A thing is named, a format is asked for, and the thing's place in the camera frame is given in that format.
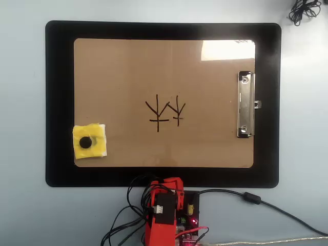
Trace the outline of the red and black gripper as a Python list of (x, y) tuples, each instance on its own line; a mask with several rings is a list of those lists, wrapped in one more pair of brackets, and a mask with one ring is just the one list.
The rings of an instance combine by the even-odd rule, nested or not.
[(176, 192), (177, 195), (177, 209), (178, 211), (183, 209), (183, 203), (184, 203), (184, 186), (181, 178), (179, 177), (173, 177), (173, 178), (166, 178), (163, 179), (162, 182), (159, 181), (153, 181), (151, 183), (151, 188), (155, 189), (164, 189), (164, 190), (171, 190)]

